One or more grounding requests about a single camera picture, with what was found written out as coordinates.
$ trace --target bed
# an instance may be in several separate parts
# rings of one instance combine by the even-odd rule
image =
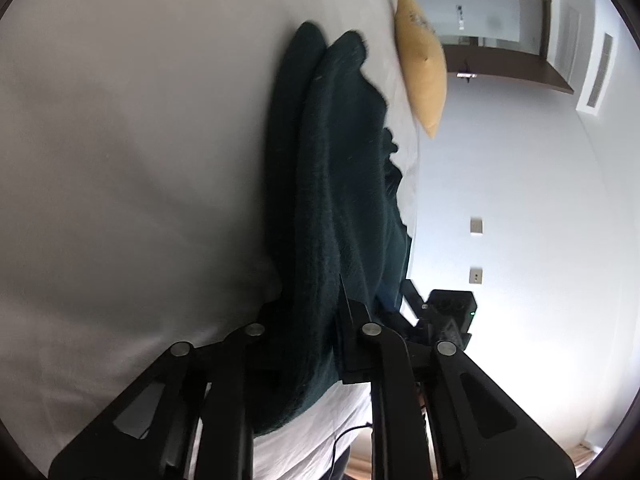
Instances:
[[[219,341],[277,295],[264,120],[305,20],[329,42],[363,35],[415,233],[394,3],[14,0],[0,20],[0,418],[41,471],[171,343]],[[254,478],[319,478],[334,437],[366,420],[367,388],[334,385],[256,439]]]

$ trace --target dark green garment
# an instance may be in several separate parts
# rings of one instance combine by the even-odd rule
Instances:
[[[356,32],[332,46],[304,23],[276,76],[266,133],[266,243],[282,280],[260,312],[258,349],[271,372],[250,388],[257,433],[279,428],[336,381],[334,318],[347,296],[399,308],[410,239],[396,191],[401,173],[384,129],[386,103],[364,79]]]

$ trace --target silver screw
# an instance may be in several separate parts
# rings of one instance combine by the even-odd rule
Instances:
[[[450,356],[456,353],[458,348],[451,341],[440,341],[438,343],[438,352],[442,355]]]
[[[260,323],[251,323],[251,325],[246,326],[244,333],[252,337],[258,337],[259,335],[264,334],[264,325],[261,325]]]
[[[187,342],[180,341],[171,345],[171,354],[175,357],[182,357],[191,351],[191,345]]]
[[[362,333],[364,335],[376,336],[382,333],[382,329],[377,323],[367,323],[362,326]]]

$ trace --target yellow pillow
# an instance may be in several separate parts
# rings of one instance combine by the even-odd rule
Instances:
[[[447,61],[415,0],[398,0],[396,44],[409,104],[433,139],[447,96]]]

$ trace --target black cable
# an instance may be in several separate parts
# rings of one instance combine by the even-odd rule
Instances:
[[[371,424],[370,422],[367,422],[366,424],[363,424],[361,426],[354,426],[353,428],[349,428],[348,430],[344,430],[340,435],[338,435],[338,438],[336,438],[334,440],[334,452],[331,455],[331,469],[329,469],[329,480],[331,480],[331,475],[334,474],[334,467],[335,467],[335,448],[338,445],[338,441],[344,437],[347,433],[349,433],[350,431],[353,430],[362,430],[364,428],[373,428],[373,424]]]

